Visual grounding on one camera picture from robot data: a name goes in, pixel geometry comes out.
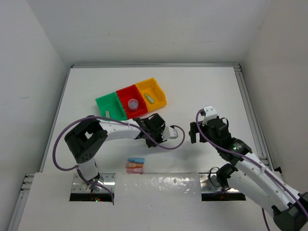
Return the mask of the green highlighter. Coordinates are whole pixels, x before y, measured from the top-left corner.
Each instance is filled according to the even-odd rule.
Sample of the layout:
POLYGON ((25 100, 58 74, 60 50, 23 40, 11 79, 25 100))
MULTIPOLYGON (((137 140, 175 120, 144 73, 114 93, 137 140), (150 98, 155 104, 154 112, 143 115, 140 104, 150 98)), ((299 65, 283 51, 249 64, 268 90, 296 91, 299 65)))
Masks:
POLYGON ((151 104, 155 103, 155 100, 149 94, 145 94, 144 96, 149 101, 149 103, 151 104))

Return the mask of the clear jar of clips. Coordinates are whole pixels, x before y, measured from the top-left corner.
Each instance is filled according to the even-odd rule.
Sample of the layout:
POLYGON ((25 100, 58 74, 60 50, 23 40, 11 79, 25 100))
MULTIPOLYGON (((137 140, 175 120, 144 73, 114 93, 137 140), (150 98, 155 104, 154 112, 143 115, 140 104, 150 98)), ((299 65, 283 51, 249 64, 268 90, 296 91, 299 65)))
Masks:
POLYGON ((137 99, 128 100, 128 109, 130 111, 137 111, 139 107, 139 101, 137 99))

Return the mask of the orange highlighter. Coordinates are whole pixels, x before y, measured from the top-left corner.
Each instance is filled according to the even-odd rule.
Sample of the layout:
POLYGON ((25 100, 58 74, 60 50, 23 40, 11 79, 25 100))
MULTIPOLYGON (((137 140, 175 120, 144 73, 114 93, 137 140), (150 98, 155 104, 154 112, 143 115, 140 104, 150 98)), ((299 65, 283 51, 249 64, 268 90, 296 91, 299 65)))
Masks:
POLYGON ((127 162, 126 168, 143 168, 143 164, 142 163, 127 162))

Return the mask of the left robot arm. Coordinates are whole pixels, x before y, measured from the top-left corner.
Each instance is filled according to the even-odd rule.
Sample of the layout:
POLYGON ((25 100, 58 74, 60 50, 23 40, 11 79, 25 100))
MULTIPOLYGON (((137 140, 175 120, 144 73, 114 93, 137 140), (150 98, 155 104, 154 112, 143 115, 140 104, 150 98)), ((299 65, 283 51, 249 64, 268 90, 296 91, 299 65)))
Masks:
POLYGON ((83 178, 91 181, 99 175, 94 156, 104 142, 145 139, 148 147, 155 147, 166 141, 167 130, 166 123, 159 114, 117 122, 89 116, 67 133, 64 140, 83 178))

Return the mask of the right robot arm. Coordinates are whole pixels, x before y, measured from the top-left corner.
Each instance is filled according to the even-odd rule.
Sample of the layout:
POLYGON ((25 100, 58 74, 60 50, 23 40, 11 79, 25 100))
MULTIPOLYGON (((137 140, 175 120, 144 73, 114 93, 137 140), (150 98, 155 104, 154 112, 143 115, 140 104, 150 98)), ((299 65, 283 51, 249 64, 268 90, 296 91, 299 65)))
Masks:
POLYGON ((227 161, 208 181, 215 189, 233 188, 258 204, 282 231, 299 231, 308 222, 308 194, 287 185, 265 166, 252 149, 229 132, 229 122, 218 115, 205 115, 190 124, 191 143, 211 144, 227 161))

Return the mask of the blue highlighter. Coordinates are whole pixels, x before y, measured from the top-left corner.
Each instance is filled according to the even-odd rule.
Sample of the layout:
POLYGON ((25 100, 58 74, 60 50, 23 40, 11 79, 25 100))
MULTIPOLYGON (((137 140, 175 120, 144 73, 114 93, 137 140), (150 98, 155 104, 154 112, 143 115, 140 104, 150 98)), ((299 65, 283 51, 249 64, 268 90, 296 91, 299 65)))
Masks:
POLYGON ((144 158, 135 158, 135 157, 132 157, 132 158, 128 158, 127 161, 128 161, 128 162, 131 162, 131 163, 144 164, 145 159, 144 159, 144 158))

